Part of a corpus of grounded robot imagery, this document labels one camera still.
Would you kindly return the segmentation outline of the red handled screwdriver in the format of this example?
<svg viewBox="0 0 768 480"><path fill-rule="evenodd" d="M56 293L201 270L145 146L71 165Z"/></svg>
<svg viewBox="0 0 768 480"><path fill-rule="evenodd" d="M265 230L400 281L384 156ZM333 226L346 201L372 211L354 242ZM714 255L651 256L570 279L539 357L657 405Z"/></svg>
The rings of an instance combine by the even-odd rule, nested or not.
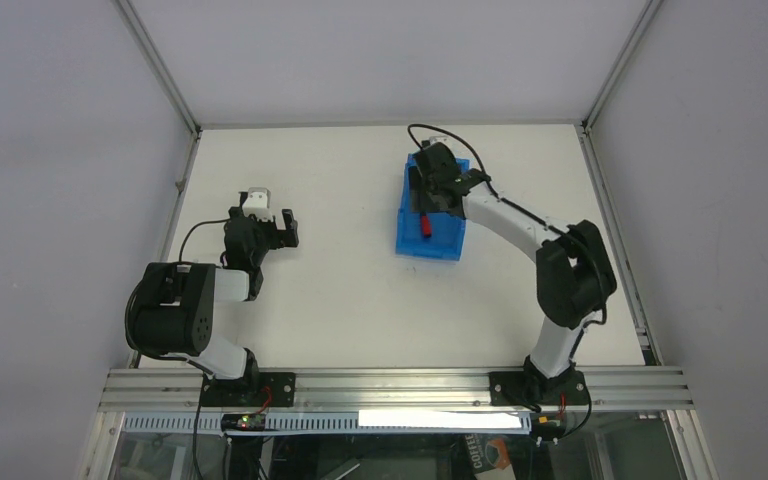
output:
<svg viewBox="0 0 768 480"><path fill-rule="evenodd" d="M429 216L425 212L421 212L419 215L420 231L424 239L430 239L433 235L432 224Z"/></svg>

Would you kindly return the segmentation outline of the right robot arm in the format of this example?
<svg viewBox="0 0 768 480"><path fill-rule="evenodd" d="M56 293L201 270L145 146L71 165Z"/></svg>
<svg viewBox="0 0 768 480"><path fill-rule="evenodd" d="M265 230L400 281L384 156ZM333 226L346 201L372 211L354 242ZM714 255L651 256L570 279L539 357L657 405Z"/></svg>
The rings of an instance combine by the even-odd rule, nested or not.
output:
<svg viewBox="0 0 768 480"><path fill-rule="evenodd" d="M526 384L547 390L571 379L584 334L606 324L617 290L600 229L589 220L559 225L502 196L482 168L462 170L443 143L421 143L413 159L418 204L489 230L533 262L544 321L524 360Z"/></svg>

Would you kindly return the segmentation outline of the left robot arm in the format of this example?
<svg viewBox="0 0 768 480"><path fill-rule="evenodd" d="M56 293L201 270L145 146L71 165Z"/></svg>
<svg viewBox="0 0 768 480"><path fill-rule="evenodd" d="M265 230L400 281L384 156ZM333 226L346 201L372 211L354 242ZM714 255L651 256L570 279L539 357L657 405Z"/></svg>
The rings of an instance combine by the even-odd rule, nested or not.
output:
<svg viewBox="0 0 768 480"><path fill-rule="evenodd" d="M274 250L299 245L292 210L259 219L233 207L217 220L224 249L218 263L178 258L153 262L134 287L124 314L128 345L143 357L183 361L200 370L210 389L229 389L245 397L270 393L255 354L217 333L218 303L257 299L264 283L262 264Z"/></svg>

